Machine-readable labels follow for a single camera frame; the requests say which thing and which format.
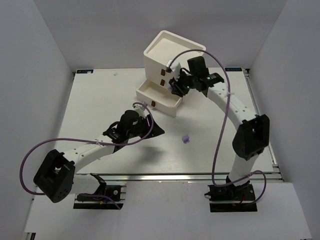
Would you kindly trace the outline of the lilac small lego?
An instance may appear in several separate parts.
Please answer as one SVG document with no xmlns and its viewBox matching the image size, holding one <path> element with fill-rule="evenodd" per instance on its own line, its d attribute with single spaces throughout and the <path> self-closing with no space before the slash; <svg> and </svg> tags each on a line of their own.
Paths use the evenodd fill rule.
<svg viewBox="0 0 320 240">
<path fill-rule="evenodd" d="M 187 134 L 187 135 L 184 135 L 181 139 L 182 139 L 182 142 L 186 144 L 190 141 L 190 136 Z"/>
</svg>

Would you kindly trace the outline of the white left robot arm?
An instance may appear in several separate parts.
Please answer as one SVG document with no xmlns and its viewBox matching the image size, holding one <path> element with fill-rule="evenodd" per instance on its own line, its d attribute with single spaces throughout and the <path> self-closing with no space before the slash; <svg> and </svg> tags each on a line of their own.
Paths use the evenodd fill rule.
<svg viewBox="0 0 320 240">
<path fill-rule="evenodd" d="M 130 139 L 150 139 L 164 133 L 150 114 L 126 110 L 120 120 L 112 123 L 93 142 L 65 152 L 51 150 L 40 165 L 33 182 L 53 203 L 62 201 L 69 194 L 105 198 L 106 182 L 96 173 L 79 175 L 78 171 L 102 157 L 116 153 Z"/>
</svg>

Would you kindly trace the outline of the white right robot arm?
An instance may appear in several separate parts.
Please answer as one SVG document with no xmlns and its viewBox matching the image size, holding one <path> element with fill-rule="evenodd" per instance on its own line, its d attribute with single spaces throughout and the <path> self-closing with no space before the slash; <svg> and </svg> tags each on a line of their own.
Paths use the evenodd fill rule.
<svg viewBox="0 0 320 240">
<path fill-rule="evenodd" d="M 216 163 L 221 141 L 227 121 L 230 121 L 236 133 L 232 140 L 234 161 L 225 183 L 212 183 L 216 188 L 244 187 L 249 184 L 250 177 L 261 174 L 261 170 L 253 167 L 258 157 L 269 145 L 270 119 L 267 115 L 258 115 L 249 109 L 231 91 L 231 82 L 228 73 L 209 72 L 202 56 L 193 58 L 196 69 L 184 70 L 177 58 L 170 59 L 165 65 L 165 71 L 173 74 L 169 85 L 171 92 L 180 97 L 187 95 L 189 90 L 197 90 L 205 98 L 216 104 L 223 111 L 224 117 L 218 141 L 215 147 L 212 171 L 216 173 Z"/>
</svg>

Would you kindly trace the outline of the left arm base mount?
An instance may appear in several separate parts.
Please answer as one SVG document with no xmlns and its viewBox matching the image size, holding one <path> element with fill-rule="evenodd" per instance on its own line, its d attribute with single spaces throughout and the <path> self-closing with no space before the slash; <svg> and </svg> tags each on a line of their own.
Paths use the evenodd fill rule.
<svg viewBox="0 0 320 240">
<path fill-rule="evenodd" d="M 126 200 L 127 186 L 123 183 L 104 185 L 95 193 L 75 195 L 75 210 L 121 210 Z"/>
</svg>

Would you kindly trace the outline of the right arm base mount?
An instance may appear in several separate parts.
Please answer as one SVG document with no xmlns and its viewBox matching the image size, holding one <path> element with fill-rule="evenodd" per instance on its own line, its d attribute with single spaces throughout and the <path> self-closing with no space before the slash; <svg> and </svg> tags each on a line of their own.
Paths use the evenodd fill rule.
<svg viewBox="0 0 320 240">
<path fill-rule="evenodd" d="M 244 187 L 216 187 L 208 186 L 204 196 L 209 200 L 211 213 L 247 213 L 257 212 L 257 204 L 252 184 Z"/>
</svg>

